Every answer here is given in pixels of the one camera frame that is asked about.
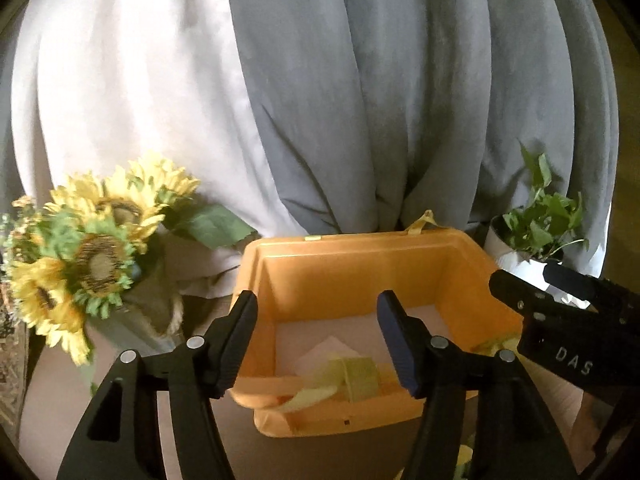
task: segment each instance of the orange plastic container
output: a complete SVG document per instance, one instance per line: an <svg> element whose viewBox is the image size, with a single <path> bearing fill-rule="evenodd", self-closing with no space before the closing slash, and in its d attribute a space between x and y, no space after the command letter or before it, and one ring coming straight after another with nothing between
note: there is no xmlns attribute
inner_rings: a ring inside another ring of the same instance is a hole
<svg viewBox="0 0 640 480"><path fill-rule="evenodd" d="M277 324L364 316L375 312L380 292L392 289L405 308L434 304L452 341L470 351L522 328L520 317L489 292L496 269L471 238L454 229L252 242L234 296L242 290L256 294L258 321L231 395L255 410L256 427L269 436L347 433L420 416L424 402L412 399L384 365L372 399L335 396L295 413L271 411L303 387L297 376L275 375Z"/></svg>

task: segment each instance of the metal pin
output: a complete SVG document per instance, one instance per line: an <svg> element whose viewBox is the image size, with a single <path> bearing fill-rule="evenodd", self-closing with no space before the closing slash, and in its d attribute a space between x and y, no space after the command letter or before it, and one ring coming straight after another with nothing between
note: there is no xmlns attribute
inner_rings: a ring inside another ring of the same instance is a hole
<svg viewBox="0 0 640 480"><path fill-rule="evenodd" d="M516 360L516 354L514 354L511 350L500 350L498 352L498 357L502 359L505 363L513 363Z"/></svg>
<svg viewBox="0 0 640 480"><path fill-rule="evenodd" d="M192 350L195 350L196 348L200 348L202 345L204 345L204 338L199 335L190 337L187 341L187 346Z"/></svg>
<svg viewBox="0 0 640 480"><path fill-rule="evenodd" d="M120 354L120 360L124 364L128 364L136 360L137 354L133 350L125 350L122 354Z"/></svg>
<svg viewBox="0 0 640 480"><path fill-rule="evenodd" d="M447 346L449 346L449 341L447 340L446 337L442 337L441 335L435 335L431 338L431 346L442 350Z"/></svg>

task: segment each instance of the sunflower center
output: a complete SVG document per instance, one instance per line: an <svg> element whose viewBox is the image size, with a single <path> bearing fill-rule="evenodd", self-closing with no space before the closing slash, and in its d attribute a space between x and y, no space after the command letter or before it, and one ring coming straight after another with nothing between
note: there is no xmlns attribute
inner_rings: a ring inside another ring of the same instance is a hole
<svg viewBox="0 0 640 480"><path fill-rule="evenodd" d="M111 292L118 281L122 243L113 236L98 235L84 241L76 261L82 286L95 295Z"/></svg>
<svg viewBox="0 0 640 480"><path fill-rule="evenodd" d="M56 307L56 304L53 302L53 298L46 290L39 286L36 291L40 304L47 307L49 310L53 310Z"/></svg>
<svg viewBox="0 0 640 480"><path fill-rule="evenodd" d="M117 225L122 225L125 223L140 223L140 219L142 218L142 209L140 209L137 204L130 202L129 200L107 199L100 202L96 209L98 211L102 211L107 205L111 206L111 210L113 211L113 219L115 220Z"/></svg>

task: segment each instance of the green plant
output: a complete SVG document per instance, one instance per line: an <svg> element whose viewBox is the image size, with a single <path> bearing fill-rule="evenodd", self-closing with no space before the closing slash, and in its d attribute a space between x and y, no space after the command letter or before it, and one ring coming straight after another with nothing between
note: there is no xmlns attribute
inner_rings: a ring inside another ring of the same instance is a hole
<svg viewBox="0 0 640 480"><path fill-rule="evenodd" d="M578 236L582 224L581 193L578 193L578 200L559 193L546 193L552 179L546 155L533 156L522 143L520 151L531 173L531 191L526 207L513 209L502 216L508 229L502 234L504 242L515 251L540 261L569 245L588 245L588 240Z"/></svg>

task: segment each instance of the patterned rug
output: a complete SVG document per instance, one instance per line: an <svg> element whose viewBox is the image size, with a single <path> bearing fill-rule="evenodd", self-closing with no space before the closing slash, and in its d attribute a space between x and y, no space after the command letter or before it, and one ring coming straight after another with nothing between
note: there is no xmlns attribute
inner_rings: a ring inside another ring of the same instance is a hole
<svg viewBox="0 0 640 480"><path fill-rule="evenodd" d="M29 331L24 323L13 326L0 300L0 425L14 445L18 443L28 354Z"/></svg>

